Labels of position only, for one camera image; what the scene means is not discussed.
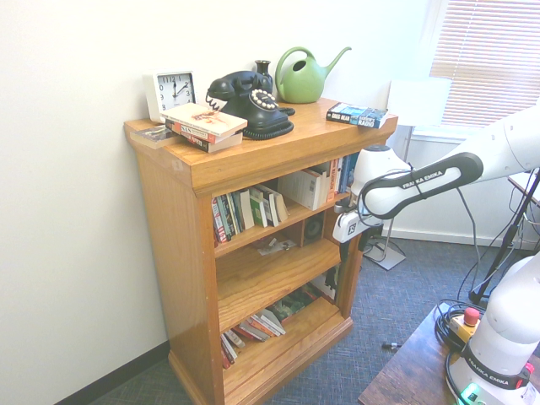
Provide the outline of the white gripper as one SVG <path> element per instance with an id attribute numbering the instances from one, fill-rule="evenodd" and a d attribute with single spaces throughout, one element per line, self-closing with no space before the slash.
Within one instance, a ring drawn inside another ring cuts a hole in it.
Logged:
<path id="1" fill-rule="evenodd" d="M 370 235 L 366 230 L 381 224 L 381 219 L 370 214 L 358 213 L 357 211 L 340 213 L 334 224 L 332 237 L 341 243 L 339 246 L 341 263 L 345 264 L 348 260 L 349 241 L 351 239 L 362 233 L 359 238 L 358 251 L 364 252 L 370 240 Z"/>

